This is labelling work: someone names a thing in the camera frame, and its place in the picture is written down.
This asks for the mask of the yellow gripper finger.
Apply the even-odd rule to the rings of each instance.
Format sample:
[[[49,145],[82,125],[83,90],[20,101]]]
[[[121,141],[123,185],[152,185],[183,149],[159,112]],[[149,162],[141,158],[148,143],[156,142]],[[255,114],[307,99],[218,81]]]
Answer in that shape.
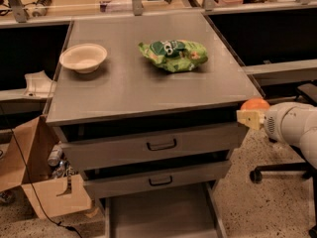
[[[262,110],[238,110],[237,121],[246,127],[259,130],[264,124],[264,112]]]

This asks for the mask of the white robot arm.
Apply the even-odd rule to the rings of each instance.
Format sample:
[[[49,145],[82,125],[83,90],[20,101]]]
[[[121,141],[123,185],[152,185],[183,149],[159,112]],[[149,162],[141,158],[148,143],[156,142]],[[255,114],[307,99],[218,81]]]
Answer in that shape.
[[[317,108],[299,102],[269,105],[260,99],[245,102],[237,121],[254,130],[264,128],[273,140],[297,148],[303,159],[317,168]]]

